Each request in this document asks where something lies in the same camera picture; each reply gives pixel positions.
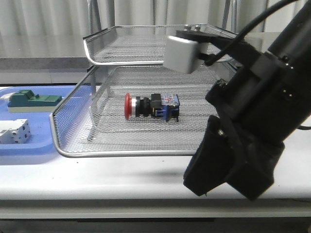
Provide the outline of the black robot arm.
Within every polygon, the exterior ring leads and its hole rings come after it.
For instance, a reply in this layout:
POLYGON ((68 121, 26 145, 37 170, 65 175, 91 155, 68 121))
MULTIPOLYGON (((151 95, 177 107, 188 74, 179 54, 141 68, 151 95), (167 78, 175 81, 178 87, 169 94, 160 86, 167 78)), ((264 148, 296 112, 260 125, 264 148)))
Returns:
POLYGON ((240 42, 228 54, 242 67, 206 95, 216 109, 185 173, 198 196, 227 183, 256 200, 274 182, 284 140, 311 114, 311 3, 261 53, 240 42))

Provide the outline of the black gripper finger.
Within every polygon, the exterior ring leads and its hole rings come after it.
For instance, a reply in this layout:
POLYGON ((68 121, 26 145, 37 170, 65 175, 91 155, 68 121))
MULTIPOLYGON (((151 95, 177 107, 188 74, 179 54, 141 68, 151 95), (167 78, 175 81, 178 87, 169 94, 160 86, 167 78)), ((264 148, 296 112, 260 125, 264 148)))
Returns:
POLYGON ((233 150, 219 130, 220 119, 210 116, 204 138, 183 176, 184 186, 198 196, 222 185, 233 166, 233 150))

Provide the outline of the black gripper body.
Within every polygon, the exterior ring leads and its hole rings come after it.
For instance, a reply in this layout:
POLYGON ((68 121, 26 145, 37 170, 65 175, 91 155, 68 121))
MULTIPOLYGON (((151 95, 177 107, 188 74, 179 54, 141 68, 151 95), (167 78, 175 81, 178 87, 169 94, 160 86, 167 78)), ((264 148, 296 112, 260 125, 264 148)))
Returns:
POLYGON ((293 115, 300 100, 286 94, 275 59, 261 55, 226 82, 218 80, 206 95, 220 119, 219 134, 227 137, 234 162, 225 182, 249 200, 274 183, 274 169, 284 139, 300 123, 293 115))

